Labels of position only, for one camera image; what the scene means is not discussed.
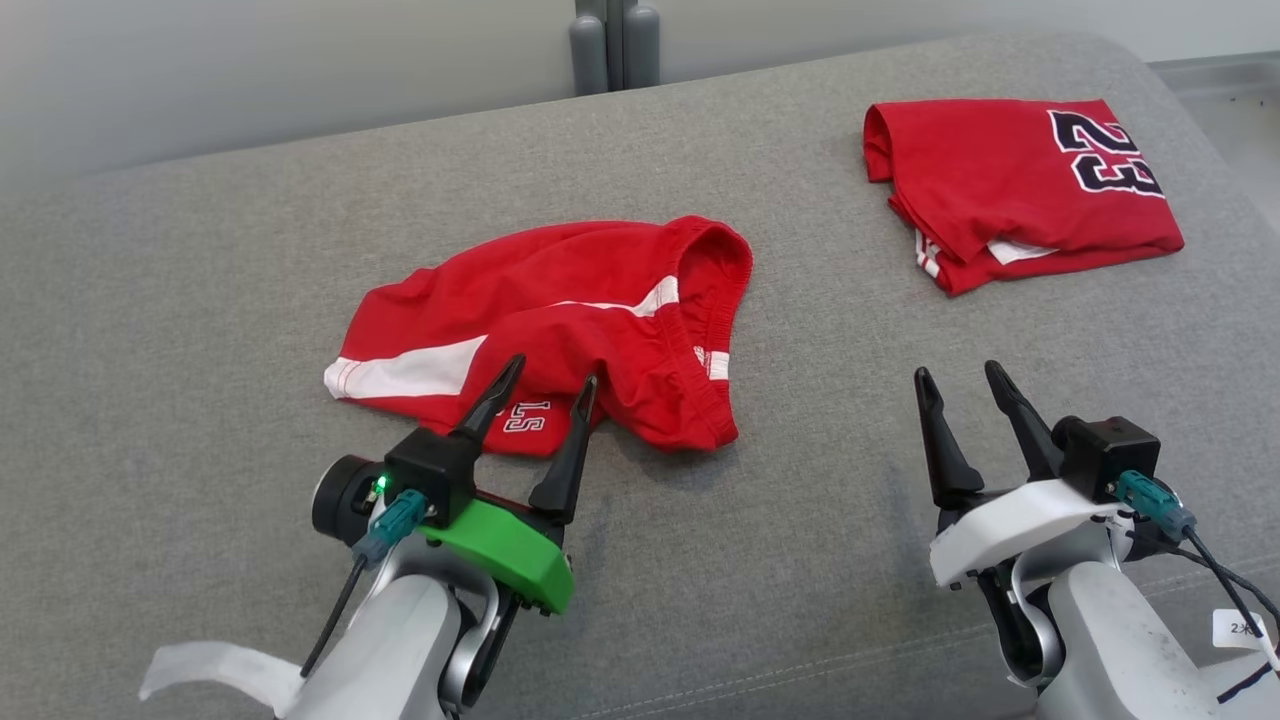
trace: white wall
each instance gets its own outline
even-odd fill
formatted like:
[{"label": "white wall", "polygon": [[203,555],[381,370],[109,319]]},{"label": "white wall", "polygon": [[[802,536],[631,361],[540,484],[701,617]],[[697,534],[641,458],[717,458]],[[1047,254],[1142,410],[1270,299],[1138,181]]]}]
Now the white wall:
[{"label": "white wall", "polygon": [[0,191],[573,94],[572,0],[0,0]]},{"label": "white wall", "polygon": [[1280,50],[1277,0],[641,0],[675,82],[1011,29],[1105,35],[1151,63]]},{"label": "white wall", "polygon": [[[666,82],[968,32],[1280,49],[1277,0],[643,0]],[[573,0],[0,0],[0,192],[572,94]]]}]

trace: white tape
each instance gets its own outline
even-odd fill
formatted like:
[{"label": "white tape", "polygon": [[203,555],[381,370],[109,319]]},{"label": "white tape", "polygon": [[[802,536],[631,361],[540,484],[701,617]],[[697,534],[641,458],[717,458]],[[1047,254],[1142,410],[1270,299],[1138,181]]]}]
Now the white tape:
[{"label": "white tape", "polygon": [[[1266,638],[1267,626],[1262,624],[1262,616],[1257,612],[1249,612],[1249,615],[1253,615],[1253,621],[1257,623],[1258,629],[1262,630],[1263,642],[1271,644]],[[1252,630],[1249,630],[1249,624],[1244,621],[1244,616],[1240,615],[1239,610],[1215,610],[1213,646],[1257,650],[1258,638],[1253,635]]]},{"label": "white tape", "polygon": [[141,700],[178,683],[211,680],[230,685],[268,705],[276,717],[285,717],[298,701],[306,682],[301,667],[238,644],[192,642],[170,644],[156,651],[142,678]]}]

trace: folded red jersey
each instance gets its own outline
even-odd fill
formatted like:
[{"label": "folded red jersey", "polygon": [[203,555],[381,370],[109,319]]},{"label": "folded red jersey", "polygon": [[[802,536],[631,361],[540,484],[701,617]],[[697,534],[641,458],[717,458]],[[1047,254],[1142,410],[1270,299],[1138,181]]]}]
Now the folded red jersey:
[{"label": "folded red jersey", "polygon": [[663,450],[713,450],[737,438],[728,341],[750,275],[746,241],[705,218],[531,229],[369,292],[324,382],[443,433],[522,352],[486,450],[550,455],[591,373],[596,419]]},{"label": "folded red jersey", "polygon": [[881,102],[867,176],[916,228],[916,261],[948,295],[1176,252],[1183,236],[1107,104]]}]

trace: jersey number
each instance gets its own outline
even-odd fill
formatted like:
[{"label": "jersey number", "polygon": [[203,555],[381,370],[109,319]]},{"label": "jersey number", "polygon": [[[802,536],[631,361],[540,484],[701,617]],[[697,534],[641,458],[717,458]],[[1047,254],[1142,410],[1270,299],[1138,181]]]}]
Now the jersey number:
[{"label": "jersey number", "polygon": [[1053,118],[1059,150],[1079,154],[1071,163],[1071,170],[1083,190],[1165,196],[1138,146],[1119,124],[1102,126],[1092,118],[1065,110],[1050,110],[1048,114]]}]

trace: cable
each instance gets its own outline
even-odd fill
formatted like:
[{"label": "cable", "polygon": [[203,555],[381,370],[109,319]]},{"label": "cable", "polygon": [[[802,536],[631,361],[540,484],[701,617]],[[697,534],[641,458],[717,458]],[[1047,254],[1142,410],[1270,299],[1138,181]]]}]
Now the cable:
[{"label": "cable", "polygon": [[[1169,542],[1164,542],[1164,541],[1158,541],[1156,538],[1143,537],[1143,536],[1138,534],[1134,530],[1125,532],[1125,536],[1133,538],[1134,541],[1143,542],[1143,543],[1158,547],[1160,550],[1162,550],[1164,552],[1167,552],[1169,555],[1176,555],[1178,557],[1185,557],[1187,560],[1190,560],[1192,562],[1194,562],[1194,564],[1197,564],[1197,565],[1199,565],[1202,568],[1206,568],[1208,570],[1213,570],[1213,566],[1210,565],[1210,562],[1206,561],[1203,557],[1201,557],[1199,555],[1196,555],[1194,552],[1188,552],[1188,551],[1178,547],[1176,544],[1172,544],[1172,543],[1169,543]],[[1199,547],[1199,546],[1203,546],[1203,542],[1196,543],[1193,541],[1193,544],[1197,544],[1197,547]],[[1244,588],[1244,589],[1249,591],[1251,593],[1253,593],[1253,597],[1256,597],[1258,600],[1258,602],[1262,605],[1262,607],[1265,607],[1266,611],[1271,614],[1271,618],[1276,621],[1276,626],[1280,628],[1280,609],[1276,607],[1275,602],[1272,602],[1271,598],[1267,597],[1267,594],[1265,592],[1262,592],[1257,585],[1254,585],[1249,580],[1245,580],[1244,578],[1242,578],[1240,575],[1235,574],[1234,571],[1231,571],[1230,569],[1228,569],[1222,564],[1217,562],[1216,560],[1215,560],[1215,564],[1217,565],[1217,569],[1221,570],[1224,575],[1226,575],[1228,579],[1230,579],[1236,585],[1240,585],[1242,588]],[[1248,618],[1249,620],[1253,619],[1253,616],[1251,614],[1248,614],[1248,612],[1244,612],[1243,615],[1244,615],[1244,618]],[[1280,644],[1276,644],[1276,652],[1280,652]],[[1217,702],[1221,705],[1221,703],[1225,703],[1225,702],[1230,701],[1240,691],[1254,685],[1258,680],[1261,680],[1263,676],[1266,676],[1266,674],[1270,673],[1270,671],[1271,671],[1271,664],[1268,661],[1266,665],[1263,665],[1262,667],[1258,667],[1252,674],[1249,674],[1249,676],[1247,676],[1245,679],[1240,680],[1239,683],[1231,685],[1225,692],[1222,692],[1221,694],[1219,694],[1217,696]]]},{"label": "cable", "polygon": [[361,555],[356,559],[351,574],[347,575],[347,584],[342,587],[342,594],[338,596],[338,602],[333,606],[333,612],[329,614],[329,620],[324,624],[324,629],[320,630],[320,637],[316,639],[315,647],[311,648],[307,661],[302,664],[302,671],[298,674],[303,678],[311,674],[316,661],[320,660],[320,653],[324,652],[324,646],[329,644],[329,635],[338,626],[338,618],[342,618],[342,611],[347,607],[347,601],[351,600],[352,591],[356,589],[356,580],[360,579],[360,574],[365,571],[366,565],[369,565],[369,557]]},{"label": "cable", "polygon": [[1222,565],[1217,560],[1215,560],[1213,555],[1210,553],[1207,547],[1204,547],[1204,543],[1199,539],[1199,536],[1196,534],[1194,528],[1187,528],[1187,539],[1192,541],[1192,544],[1194,544],[1196,550],[1199,551],[1201,557],[1204,559],[1204,564],[1213,573],[1213,575],[1217,577],[1217,582],[1222,583],[1222,589],[1226,591],[1226,596],[1231,598],[1231,602],[1235,605],[1235,609],[1240,611],[1240,616],[1244,619],[1244,624],[1249,626],[1249,630],[1253,633],[1253,637],[1261,641],[1263,633],[1262,629],[1258,628],[1258,621],[1253,619],[1253,614],[1249,612],[1249,606],[1244,605],[1244,600],[1240,598],[1240,593],[1235,589],[1235,585],[1231,584],[1231,579],[1228,578],[1226,573],[1222,571]]},{"label": "cable", "polygon": [[356,580],[360,579],[360,574],[370,562],[375,565],[381,562],[392,548],[396,547],[396,543],[413,532],[413,528],[426,518],[426,497],[422,493],[415,489],[402,491],[390,506],[372,521],[365,537],[360,538],[352,546],[351,553],[356,560],[356,565],[351,569],[351,575],[347,575],[347,584],[342,587],[342,594],[338,596],[338,602],[333,606],[333,612],[329,614],[329,621],[320,630],[320,638],[316,639],[316,646],[311,648],[307,661],[302,664],[300,675],[306,678],[315,669],[316,661],[320,660],[320,653],[324,652],[324,646],[329,644],[329,635],[338,626],[338,619],[342,618],[342,611],[347,607],[347,601],[351,600],[352,591],[356,589]]}]

